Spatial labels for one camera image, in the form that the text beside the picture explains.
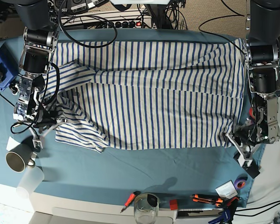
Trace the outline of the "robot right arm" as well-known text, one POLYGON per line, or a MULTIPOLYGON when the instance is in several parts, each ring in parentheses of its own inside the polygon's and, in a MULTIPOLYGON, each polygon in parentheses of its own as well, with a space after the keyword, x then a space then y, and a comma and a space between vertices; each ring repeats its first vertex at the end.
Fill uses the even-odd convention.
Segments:
POLYGON ((56 117, 46 110, 57 97, 60 70, 53 62, 59 37, 57 12, 46 0, 17 0, 17 13, 23 19, 24 47, 19 68, 24 72, 19 80, 19 99, 14 107, 14 129, 26 126, 40 139, 37 128, 57 124, 56 117))

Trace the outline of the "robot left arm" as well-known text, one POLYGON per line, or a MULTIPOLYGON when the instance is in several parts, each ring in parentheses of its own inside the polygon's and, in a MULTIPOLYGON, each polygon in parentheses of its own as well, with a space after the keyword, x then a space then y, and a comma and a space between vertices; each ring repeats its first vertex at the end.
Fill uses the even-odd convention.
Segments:
POLYGON ((273 144, 280 138, 280 0, 246 1, 245 69, 250 94, 250 124, 229 135, 237 147, 273 144))

